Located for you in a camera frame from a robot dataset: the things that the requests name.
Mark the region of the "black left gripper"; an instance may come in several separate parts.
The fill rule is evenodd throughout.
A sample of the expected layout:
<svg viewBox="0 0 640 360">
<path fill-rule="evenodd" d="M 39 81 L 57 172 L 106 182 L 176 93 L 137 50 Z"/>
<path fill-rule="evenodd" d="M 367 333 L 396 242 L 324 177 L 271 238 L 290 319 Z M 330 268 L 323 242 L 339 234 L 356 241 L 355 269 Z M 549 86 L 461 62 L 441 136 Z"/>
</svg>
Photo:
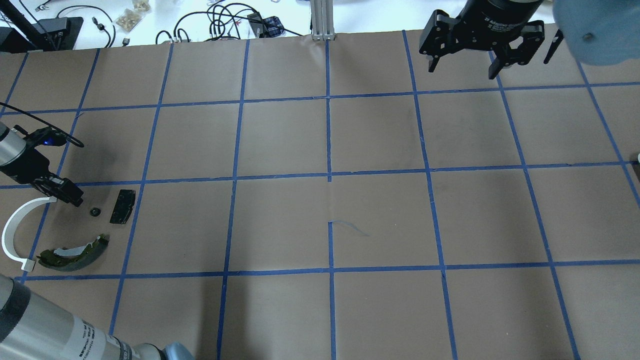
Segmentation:
<svg viewBox="0 0 640 360">
<path fill-rule="evenodd" d="M 2 173 L 21 185 L 30 185 L 42 194 L 79 206 L 84 192 L 69 178 L 49 169 L 50 160 L 35 148 L 26 148 L 17 158 L 0 167 Z"/>
</svg>

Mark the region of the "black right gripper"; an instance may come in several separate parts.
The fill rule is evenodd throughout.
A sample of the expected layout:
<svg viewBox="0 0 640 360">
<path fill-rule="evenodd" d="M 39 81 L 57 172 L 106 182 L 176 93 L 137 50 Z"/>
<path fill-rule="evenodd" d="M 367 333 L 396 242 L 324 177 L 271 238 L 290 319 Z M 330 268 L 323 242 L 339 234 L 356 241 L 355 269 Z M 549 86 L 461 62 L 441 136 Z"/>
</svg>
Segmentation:
<svg viewBox="0 0 640 360">
<path fill-rule="evenodd" d="M 546 38 L 545 23 L 532 21 L 541 0 L 468 0 L 457 16 L 435 9 L 419 39 L 418 51 L 434 73 L 439 60 L 461 50 L 491 51 L 487 78 L 526 65 Z"/>
</svg>

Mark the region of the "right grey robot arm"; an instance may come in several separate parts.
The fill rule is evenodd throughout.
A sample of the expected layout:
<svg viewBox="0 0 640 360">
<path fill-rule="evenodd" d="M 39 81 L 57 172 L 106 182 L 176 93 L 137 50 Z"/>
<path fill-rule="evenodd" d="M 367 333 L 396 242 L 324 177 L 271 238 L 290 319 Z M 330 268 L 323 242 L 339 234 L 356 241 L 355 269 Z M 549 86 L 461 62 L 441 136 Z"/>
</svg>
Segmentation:
<svg viewBox="0 0 640 360">
<path fill-rule="evenodd" d="M 434 10 L 420 36 L 419 53 L 428 57 L 432 73 L 446 55 L 461 50 L 492 52 L 487 77 L 493 80 L 504 68 L 530 63 L 544 43 L 546 25 L 533 20 L 541 5 L 541 0 L 468 0 L 455 17 Z M 574 59 L 590 66 L 638 59 L 637 0 L 556 0 L 552 13 L 557 30 L 545 64 L 562 43 Z"/>
</svg>

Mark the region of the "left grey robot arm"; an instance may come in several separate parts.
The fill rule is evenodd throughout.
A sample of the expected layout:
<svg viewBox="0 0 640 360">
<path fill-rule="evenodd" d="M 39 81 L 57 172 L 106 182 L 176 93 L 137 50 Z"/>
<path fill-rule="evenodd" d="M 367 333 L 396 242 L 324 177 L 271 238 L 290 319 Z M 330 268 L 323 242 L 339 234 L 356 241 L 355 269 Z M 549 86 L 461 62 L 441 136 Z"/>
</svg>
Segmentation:
<svg viewBox="0 0 640 360">
<path fill-rule="evenodd" d="M 83 191 L 68 178 L 50 172 L 50 161 L 38 146 L 63 146 L 82 142 L 48 125 L 32 133 L 19 126 L 1 125 L 1 171 L 20 184 L 28 184 L 43 196 L 24 203 L 5 223 L 1 246 L 23 271 L 32 271 L 34 260 L 16 252 L 14 237 L 23 219 L 45 204 L 62 201 L 78 207 Z M 1 277 L 1 358 L 3 360 L 192 360 L 180 342 L 164 348 L 144 342 L 128 342 L 33 292 L 16 278 Z"/>
</svg>

